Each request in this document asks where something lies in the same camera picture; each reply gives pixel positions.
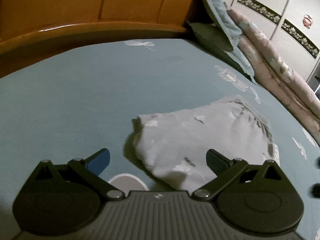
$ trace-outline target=logo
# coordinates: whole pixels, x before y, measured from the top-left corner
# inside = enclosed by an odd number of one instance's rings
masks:
[[[155,195],[154,196],[155,198],[157,198],[157,199],[160,199],[160,198],[162,198],[163,197],[163,195],[162,194],[160,194],[160,193],[158,193],[157,195]]]
[[[192,166],[192,167],[195,167],[196,165],[191,161],[191,160],[189,160],[187,157],[184,157],[183,158],[190,166]]]

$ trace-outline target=pink blanket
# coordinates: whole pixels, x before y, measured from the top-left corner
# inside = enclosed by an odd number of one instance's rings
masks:
[[[255,79],[273,94],[320,145],[320,101],[303,78],[285,64],[261,30],[240,12],[229,16],[243,30],[239,49],[247,57]]]

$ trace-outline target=white wardrobe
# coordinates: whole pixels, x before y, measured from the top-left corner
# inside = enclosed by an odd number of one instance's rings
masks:
[[[252,19],[271,39],[283,60],[306,81],[312,77],[320,58],[320,0],[227,0],[227,3]]]

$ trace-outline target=ribbed surface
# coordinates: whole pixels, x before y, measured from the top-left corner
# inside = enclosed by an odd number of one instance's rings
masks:
[[[45,240],[23,233],[19,240]],[[132,192],[108,202],[100,216],[85,228],[50,240],[258,240],[231,228],[210,203],[189,198],[186,192]],[[300,240],[295,234],[266,240]]]

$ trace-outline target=bed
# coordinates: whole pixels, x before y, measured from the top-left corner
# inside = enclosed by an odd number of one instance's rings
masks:
[[[106,147],[104,180],[130,173],[150,190],[173,190],[136,159],[133,120],[234,95],[270,122],[280,166],[305,205],[297,232],[319,239],[319,200],[310,188],[320,181],[320,148],[310,134],[271,93],[195,40],[151,38],[75,48],[0,79],[0,239],[23,239],[11,206],[42,159],[64,164]]]

